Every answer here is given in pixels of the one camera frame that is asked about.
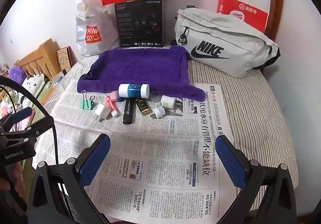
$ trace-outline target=pillow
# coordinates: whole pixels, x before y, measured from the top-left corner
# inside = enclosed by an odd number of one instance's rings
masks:
[[[42,103],[43,99],[48,95],[50,88],[51,88],[51,84],[52,81],[48,81],[46,82],[46,84],[44,85],[41,93],[37,96],[37,100]],[[36,107],[35,105],[33,106],[33,109],[35,110],[35,116],[33,117],[33,121],[31,122],[31,124],[33,124],[34,122],[38,121],[41,115],[41,112],[39,110],[38,107]]]
[[[8,114],[8,107],[7,106],[1,106],[0,108],[0,118],[5,117]]]
[[[28,90],[34,97],[37,97],[39,93],[41,92],[42,88],[45,85],[45,75],[33,75],[30,77],[27,77],[25,81],[23,82],[22,86]],[[22,104],[22,108],[26,107],[32,107],[33,103],[26,97],[23,97],[21,93],[19,93],[19,96],[21,95],[21,98],[19,98],[20,103]]]
[[[10,96],[11,96],[11,99],[12,99],[13,103],[14,103],[14,104],[19,104],[19,97],[18,97],[17,91],[12,90],[12,91],[9,92],[9,94],[10,94]],[[5,98],[5,101],[6,101],[7,103],[10,103],[10,104],[11,104],[11,99],[10,99],[10,97],[7,95],[6,98]]]
[[[15,104],[14,107],[15,107],[16,112],[19,112],[19,111],[22,110],[22,107],[21,107],[20,104]],[[11,103],[8,104],[8,106],[7,106],[7,113],[9,113],[9,114],[13,114],[14,113],[14,108],[13,108],[13,105]]]

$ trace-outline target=pink highlighter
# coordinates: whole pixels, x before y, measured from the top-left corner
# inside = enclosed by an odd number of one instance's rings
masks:
[[[106,105],[108,106],[108,108],[111,110],[111,115],[112,115],[114,118],[119,117],[119,113],[118,113],[118,111],[117,111],[117,107],[116,107],[116,105],[114,105],[113,102],[110,100],[110,97],[109,97],[109,96],[105,96],[105,103],[106,103]]]

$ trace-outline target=striped bed sheet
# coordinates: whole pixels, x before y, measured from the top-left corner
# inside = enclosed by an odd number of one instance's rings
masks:
[[[97,55],[83,57],[72,67],[49,97],[45,105],[48,112],[54,108],[70,81],[87,73],[97,59]],[[221,86],[235,148],[263,166],[277,167],[285,163],[293,186],[297,187],[299,175],[290,132],[261,72],[250,70],[245,77],[234,78],[194,60],[189,61],[188,67],[190,82]],[[264,191],[265,187],[261,187],[252,209],[259,207]]]

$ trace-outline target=white plastic bag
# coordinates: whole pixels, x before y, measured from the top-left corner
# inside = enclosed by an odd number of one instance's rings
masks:
[[[192,59],[228,75],[243,77],[251,68],[272,64],[280,56],[277,44],[238,18],[196,8],[178,13],[177,44]]]
[[[119,36],[102,0],[77,0],[76,43],[82,56],[119,47]]]

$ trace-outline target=nike swoosh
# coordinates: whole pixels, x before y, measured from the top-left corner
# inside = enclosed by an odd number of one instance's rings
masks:
[[[210,56],[210,55],[202,55],[196,52],[196,47],[194,47],[191,51],[191,56],[194,58],[214,58],[214,59],[230,59],[226,57],[219,57],[219,56]]]

